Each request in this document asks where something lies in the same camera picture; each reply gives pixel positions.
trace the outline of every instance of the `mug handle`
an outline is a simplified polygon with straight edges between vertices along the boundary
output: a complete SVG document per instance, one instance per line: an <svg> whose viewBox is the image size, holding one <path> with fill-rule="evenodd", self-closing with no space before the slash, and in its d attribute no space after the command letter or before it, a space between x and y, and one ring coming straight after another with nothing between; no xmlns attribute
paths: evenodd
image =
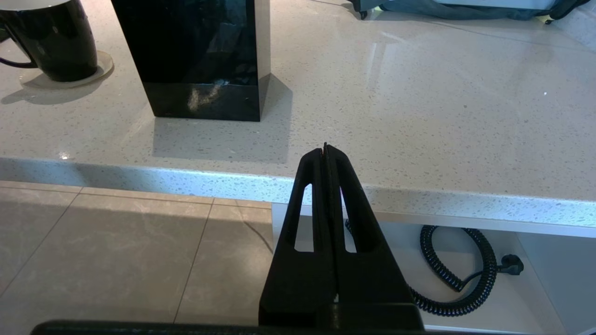
<svg viewBox="0 0 596 335"><path fill-rule="evenodd" d="M20 45L19 42L17 41L16 38L14 38L13 34L11 34L7 27L6 24L4 24L2 21L0 21L0 27L4 28L4 30L6 30L6 32L8 33L8 36L10 36L11 39L13 39L13 41L17 44ZM2 57L0 57L0 63L2 64L6 64L8 66L14 66L14 67L19 67L21 69L34 69L37 67L37 65L35 64L35 62L33 60L31 60L29 63L16 63L10 60L6 60Z"/></svg>

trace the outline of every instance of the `tile grout line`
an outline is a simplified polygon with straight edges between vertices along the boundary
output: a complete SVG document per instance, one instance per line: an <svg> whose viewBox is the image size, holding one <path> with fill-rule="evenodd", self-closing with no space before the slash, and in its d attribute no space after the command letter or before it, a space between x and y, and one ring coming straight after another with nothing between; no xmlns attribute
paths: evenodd
<svg viewBox="0 0 596 335"><path fill-rule="evenodd" d="M139 197L127 197L127 196L113 196L113 195L109 195L109 194L93 194L93 193L80 193L80 194L83 195L83 196L116 197L116 198L128 198L128 199L137 199L137 200L171 201L171 202L175 202L175 203L210 204L210 205L215 205L215 206L257 208L257 209L269 209L269 210L271 210L271 208L267 208L267 207L239 206L239 205L235 205L235 204L216 204L216 203L214 203L215 202L215 198L213 198L213 200L211 202L209 202L209 203L207 203L207 202L196 203L196 202L193 202L193 201L184 201L184 200L170 200L170 199L155 199L155 198L139 198Z"/></svg>
<svg viewBox="0 0 596 335"><path fill-rule="evenodd" d="M58 217L58 219L56 220L56 222L54 222L54 225L52 226L52 228L50 228L48 230L48 233L45 234L45 236L41 239L41 242L39 242L38 246L35 247L35 250L33 250L33 252L31 252L31 255L29 255L29 257L27 258L27 260L25 261L25 263L23 263L23 265L21 266L21 268L18 269L17 273L13 276L13 278L10 279L10 281L8 282L8 285L6 285L6 288L4 288L4 291L0 292L0 299L2 298L2 296L4 295L4 293L6 291L8 291L8 288L13 283L13 281L15 279L17 279L18 275L25 268L25 266L27 265L27 263L29 263L29 261L31 260L31 258L33 257L33 255L35 255L35 253L37 252L37 250L39 249L39 247L44 243L45 239L48 238L49 234L52 232L52 230L54 230L54 228L56 227L56 225L58 224L58 222L60 222L60 220L62 219L62 217L64 216L64 214L66 214L66 211L70 208L70 205L72 205L73 202L75 202L75 199L79 196L79 194L80 194L80 191L73 197L73 200L70 201L69 205L66 206L66 208L64 209L64 211L62 212L62 214L60 215L60 217Z"/></svg>
<svg viewBox="0 0 596 335"><path fill-rule="evenodd" d="M209 207L209 213L207 214L207 218L205 219L205 226L203 227L203 231L201 232L201 237L198 239L197 250L194 252L193 262L190 265L190 269L188 270L188 276L186 283L184 283L184 289L182 290L182 295L180 295L180 302L178 303L178 308L176 308L176 314L174 315L174 320L172 324L176 323L176 319L178 317L178 312L180 311L180 306L182 306L182 300L184 299L184 293L186 292L186 287L188 285L188 280L190 280L190 274L193 273L194 262L197 259L198 255L198 248L201 246L201 241L203 240L203 236L205 235L205 230L207 230L207 224L209 223L209 217L211 216L211 210L213 209L213 205Z"/></svg>
<svg viewBox="0 0 596 335"><path fill-rule="evenodd" d="M80 188L80 191L75 192L75 191L57 191L57 190L40 190L38 188L26 188L26 187L10 187L10 186L0 186L0 188L10 188L11 190L29 190L29 191L44 191L44 192L60 192L60 193L75 193L75 194L80 194L80 191L83 190L83 188Z"/></svg>
<svg viewBox="0 0 596 335"><path fill-rule="evenodd" d="M30 191L47 191L47 192L61 192L61 193L76 193L78 194L84 194L87 196L100 196L100 197L117 197L117 198L129 198L129 199L138 199L138 200L157 200L157 201L172 201L172 202L177 202L177 203L197 203L197 202L193 202L193 201L184 201L184 200L170 200L170 199L155 199L155 198L139 198L139 197L128 197L128 196L115 196L115 195L109 195L109 194L94 194L94 193L82 193L83 189L85 187L81 187L80 190L78 192L74 192L74 191L56 191L56 190L39 190L36 188L23 188L23 187L6 187L6 186L0 186L0 188L10 188L13 190L30 190ZM171 195L171 196L178 196L178 194L167 194L167 193L157 193L157 194L166 194L166 195ZM185 196L185 197L194 197L194 196L186 196L184 194L180 194L180 196ZM236 204L216 204L215 203L215 199L216 197L212 197L211 202L209 203L197 203L197 204L210 204L210 205L217 205L217 206L229 206L229 207L242 207L242 208L259 208L259 209L271 209L271 208L267 208L267 207L255 207L255 206L242 206L240 204L238 204L238 199L232 199L234 200L234 202ZM260 202L264 202L264 203L271 203L271 201L260 201Z"/></svg>

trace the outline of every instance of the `countertop edge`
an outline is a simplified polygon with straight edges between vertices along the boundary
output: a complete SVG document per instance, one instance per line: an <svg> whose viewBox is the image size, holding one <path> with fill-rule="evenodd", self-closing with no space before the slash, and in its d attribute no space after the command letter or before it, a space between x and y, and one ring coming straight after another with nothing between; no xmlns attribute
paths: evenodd
<svg viewBox="0 0 596 335"><path fill-rule="evenodd" d="M0 158L0 179L287 203L293 178L145 166ZM596 227L596 201L363 185L378 212ZM305 191L304 204L311 194Z"/></svg>

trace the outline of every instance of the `coiled cable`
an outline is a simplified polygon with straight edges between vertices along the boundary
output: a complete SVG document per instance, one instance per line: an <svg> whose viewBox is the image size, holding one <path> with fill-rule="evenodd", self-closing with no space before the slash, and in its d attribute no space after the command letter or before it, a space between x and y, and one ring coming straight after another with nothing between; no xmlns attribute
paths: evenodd
<svg viewBox="0 0 596 335"><path fill-rule="evenodd" d="M423 311L443 317L458 317L468 314L475 311L486 301L495 284L497 273L506 272L519 275L523 271L523 263L516 255L504 256L501 261L502 265L497 265L495 252L486 237L478 229L462 228L480 250L483 268L482 271L476 272L464 280L459 279L440 261L434 251L432 238L438 227L425 225L420 231L422 254L433 272L456 292L461 292L473 278L480 276L480 280L470 294L454 302L438 302L429 299L408 285L414 302ZM346 228L351 234L352 229L348 220L346 220Z"/></svg>

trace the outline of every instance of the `coaster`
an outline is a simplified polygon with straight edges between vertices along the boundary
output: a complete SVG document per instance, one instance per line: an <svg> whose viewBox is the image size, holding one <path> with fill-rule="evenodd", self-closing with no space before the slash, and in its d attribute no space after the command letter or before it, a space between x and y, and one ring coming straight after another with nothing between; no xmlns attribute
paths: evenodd
<svg viewBox="0 0 596 335"><path fill-rule="evenodd" d="M103 51L97 51L97 71L90 77L77 80L75 82L56 82L50 79L42 70L24 69L19 77L21 85L29 88L40 89L67 89L83 86L95 82L99 78L107 75L114 67L111 56Z"/></svg>

